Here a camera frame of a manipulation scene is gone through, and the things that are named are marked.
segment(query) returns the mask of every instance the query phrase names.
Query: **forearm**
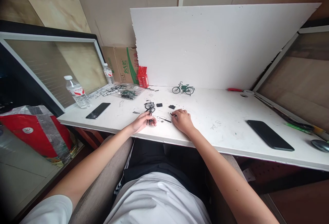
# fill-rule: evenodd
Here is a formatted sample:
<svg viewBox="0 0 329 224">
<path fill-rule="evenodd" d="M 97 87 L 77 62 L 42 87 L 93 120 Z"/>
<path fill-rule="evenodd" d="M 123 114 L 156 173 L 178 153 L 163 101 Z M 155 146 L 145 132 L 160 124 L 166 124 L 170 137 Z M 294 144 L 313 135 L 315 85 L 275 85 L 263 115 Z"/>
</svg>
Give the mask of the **forearm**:
<svg viewBox="0 0 329 224">
<path fill-rule="evenodd" d="M 131 132 L 126 127 L 108 141 L 104 141 L 101 147 L 76 165 L 45 198 L 58 194 L 65 195 L 71 199 L 74 209 L 84 192 L 130 135 Z"/>
<path fill-rule="evenodd" d="M 197 129 L 191 129 L 187 135 L 204 159 L 239 224 L 278 223 L 250 185 Z"/>
</svg>

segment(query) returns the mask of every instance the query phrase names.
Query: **tiled floor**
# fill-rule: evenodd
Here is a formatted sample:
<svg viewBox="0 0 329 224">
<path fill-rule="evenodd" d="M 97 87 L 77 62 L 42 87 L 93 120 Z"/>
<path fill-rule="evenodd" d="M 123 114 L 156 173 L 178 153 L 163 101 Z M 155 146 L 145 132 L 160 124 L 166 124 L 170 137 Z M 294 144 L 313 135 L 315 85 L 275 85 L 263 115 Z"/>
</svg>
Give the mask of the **tiled floor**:
<svg viewBox="0 0 329 224">
<path fill-rule="evenodd" d="M 58 173 L 52 165 L 6 127 L 0 136 L 1 200 L 13 219 Z"/>
</svg>

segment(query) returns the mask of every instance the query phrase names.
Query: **white desk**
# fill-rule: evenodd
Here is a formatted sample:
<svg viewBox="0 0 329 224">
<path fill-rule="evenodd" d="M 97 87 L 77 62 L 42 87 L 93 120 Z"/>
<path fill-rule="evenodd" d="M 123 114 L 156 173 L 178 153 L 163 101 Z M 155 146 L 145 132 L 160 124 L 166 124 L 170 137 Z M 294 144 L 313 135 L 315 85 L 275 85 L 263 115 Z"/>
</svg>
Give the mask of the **white desk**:
<svg viewBox="0 0 329 224">
<path fill-rule="evenodd" d="M 312 139 L 319 138 L 286 126 L 282 118 L 254 96 L 245 98 L 239 92 L 210 89 L 196 89 L 192 96 L 188 96 L 173 94 L 172 87 L 152 88 L 159 91 L 144 90 L 133 101 L 112 95 L 91 99 L 90 108 L 76 106 L 58 120 L 65 125 L 117 133 L 138 116 L 133 111 L 142 113 L 146 110 L 144 104 L 150 99 L 155 104 L 163 104 L 163 107 L 156 107 L 153 115 L 168 120 L 171 120 L 168 112 L 173 111 L 168 108 L 169 105 L 187 109 L 194 126 L 219 152 L 329 171 L 329 154 L 310 144 Z M 86 119 L 102 102 L 110 102 L 111 105 L 98 119 Z M 270 148 L 246 123 L 249 119 L 265 122 L 295 151 Z M 157 127 L 146 127 L 135 137 L 193 147 L 188 137 L 174 124 L 161 122 L 159 118 L 157 121 Z"/>
</svg>

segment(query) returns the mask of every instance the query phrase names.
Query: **tape roll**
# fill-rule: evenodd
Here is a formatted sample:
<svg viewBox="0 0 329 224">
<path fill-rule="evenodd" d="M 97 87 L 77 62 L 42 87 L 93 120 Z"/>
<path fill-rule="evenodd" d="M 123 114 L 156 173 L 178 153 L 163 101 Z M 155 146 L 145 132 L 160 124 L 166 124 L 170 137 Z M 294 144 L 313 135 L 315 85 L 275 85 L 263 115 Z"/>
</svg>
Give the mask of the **tape roll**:
<svg viewBox="0 0 329 224">
<path fill-rule="evenodd" d="M 255 93 L 250 91 L 250 90 L 244 90 L 243 93 L 245 93 L 246 95 L 254 95 Z"/>
</svg>

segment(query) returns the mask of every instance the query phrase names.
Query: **red package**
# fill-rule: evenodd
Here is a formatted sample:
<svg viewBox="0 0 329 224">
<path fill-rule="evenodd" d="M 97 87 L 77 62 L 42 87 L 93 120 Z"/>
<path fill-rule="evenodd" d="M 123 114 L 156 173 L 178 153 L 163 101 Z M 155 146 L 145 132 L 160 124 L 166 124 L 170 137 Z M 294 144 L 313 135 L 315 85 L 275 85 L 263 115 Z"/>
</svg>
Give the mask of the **red package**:
<svg viewBox="0 0 329 224">
<path fill-rule="evenodd" d="M 0 121 L 51 163 L 62 166 L 76 152 L 68 129 L 45 106 L 22 106 L 2 114 Z"/>
<path fill-rule="evenodd" d="M 138 79 L 140 87 L 143 87 L 143 88 L 148 87 L 148 78 L 147 78 L 146 70 L 147 70 L 147 67 L 145 67 L 145 66 L 138 67 L 137 79 Z"/>
</svg>

